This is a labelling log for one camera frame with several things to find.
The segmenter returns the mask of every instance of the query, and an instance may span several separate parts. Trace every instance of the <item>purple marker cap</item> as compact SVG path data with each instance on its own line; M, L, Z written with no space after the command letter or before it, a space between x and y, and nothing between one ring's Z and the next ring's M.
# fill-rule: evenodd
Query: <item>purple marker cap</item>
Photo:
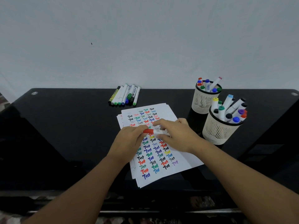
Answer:
M245 111L244 111L244 109L240 109L240 110L238 111L238 113L239 113L240 115L243 115L243 114L245 113Z
M239 118L239 117L233 117L233 121L234 121L235 123L238 123L238 122L240 122L240 118Z

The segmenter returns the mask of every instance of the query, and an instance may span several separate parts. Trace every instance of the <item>perforated base of pen holder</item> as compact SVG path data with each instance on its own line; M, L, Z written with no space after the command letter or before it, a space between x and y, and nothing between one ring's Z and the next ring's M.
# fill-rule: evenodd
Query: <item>perforated base of pen holder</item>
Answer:
M222 145L242 124L243 122L233 124L219 120L211 112L211 109L209 109L209 114L207 115L202 135L209 142L215 145Z
M220 87L222 89L222 87L219 84L217 84L215 86L215 88L218 88L218 87ZM199 114L207 114L209 112L209 108L212 105L212 98L218 97L220 93L221 93L221 91L216 92L216 93L210 93L210 92L203 91L200 88L198 88L198 86L196 84L193 101L192 101L192 105L191 105L193 111L195 111Z

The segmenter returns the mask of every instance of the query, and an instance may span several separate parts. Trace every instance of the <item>person's left hand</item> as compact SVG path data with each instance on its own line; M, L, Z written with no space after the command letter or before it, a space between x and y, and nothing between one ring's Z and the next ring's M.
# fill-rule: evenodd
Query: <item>person's left hand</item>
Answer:
M114 139L107 156L117 159L122 165L130 162L136 154L142 139L147 135L143 133L146 129L148 129L146 125L123 127Z

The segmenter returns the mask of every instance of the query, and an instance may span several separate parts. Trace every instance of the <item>stack of paper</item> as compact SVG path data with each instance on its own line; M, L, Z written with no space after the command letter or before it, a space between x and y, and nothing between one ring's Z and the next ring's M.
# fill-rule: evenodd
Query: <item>stack of paper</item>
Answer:
M159 119L175 121L177 117L166 103L125 109L117 116L119 126L139 126L146 124L151 129L159 129L152 124ZM195 155L179 152L154 134L144 137L134 158L130 161L132 178L138 187L144 187L162 177L203 165Z

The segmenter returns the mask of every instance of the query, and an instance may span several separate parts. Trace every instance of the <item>wall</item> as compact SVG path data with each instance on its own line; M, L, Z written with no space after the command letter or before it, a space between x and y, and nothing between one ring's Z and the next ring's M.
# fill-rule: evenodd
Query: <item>wall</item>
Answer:
M0 0L0 91L299 89L299 0Z

